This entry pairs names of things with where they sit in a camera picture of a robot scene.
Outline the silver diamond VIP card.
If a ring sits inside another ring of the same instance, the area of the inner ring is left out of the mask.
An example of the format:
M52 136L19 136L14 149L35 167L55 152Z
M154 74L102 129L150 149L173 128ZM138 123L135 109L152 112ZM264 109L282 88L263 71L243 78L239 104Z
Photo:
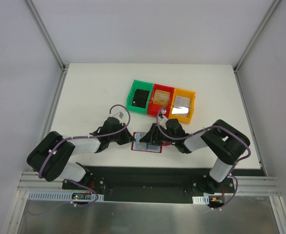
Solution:
M138 144L138 149L139 149L140 151L146 151L146 150L148 149L148 144L146 144L146 143L144 143L144 142L140 142L140 143Z

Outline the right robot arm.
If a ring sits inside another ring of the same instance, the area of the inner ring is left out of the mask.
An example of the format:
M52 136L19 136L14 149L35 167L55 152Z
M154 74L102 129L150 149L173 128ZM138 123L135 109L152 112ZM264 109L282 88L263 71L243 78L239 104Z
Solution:
M156 122L140 142L155 146L170 143L182 154L209 148L217 159L209 174L197 182L197 188L208 194L222 189L237 163L251 154L248 137L221 119L192 134L187 133L176 118L166 120L164 125Z

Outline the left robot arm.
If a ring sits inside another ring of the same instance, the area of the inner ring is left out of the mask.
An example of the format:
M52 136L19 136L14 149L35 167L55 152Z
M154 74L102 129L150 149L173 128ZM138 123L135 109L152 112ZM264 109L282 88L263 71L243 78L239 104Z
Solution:
M110 143L125 145L136 141L125 123L116 117L108 117L102 126L87 136L63 137L50 132L29 154L27 164L38 172L39 178L51 182L56 178L69 179L80 190L86 189L90 178L86 169L70 163L71 156L84 153L100 153Z

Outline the red leather card holder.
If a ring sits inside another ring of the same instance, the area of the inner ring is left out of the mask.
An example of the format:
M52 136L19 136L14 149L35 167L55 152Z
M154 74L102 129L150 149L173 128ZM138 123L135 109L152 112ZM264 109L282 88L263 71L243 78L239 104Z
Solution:
M165 146L169 146L169 142L164 142L161 146L156 146L144 142L140 142L140 139L145 135L145 132L134 132L133 137L135 141L132 142L131 150L138 151L138 152L147 152L147 153L162 153L162 149Z

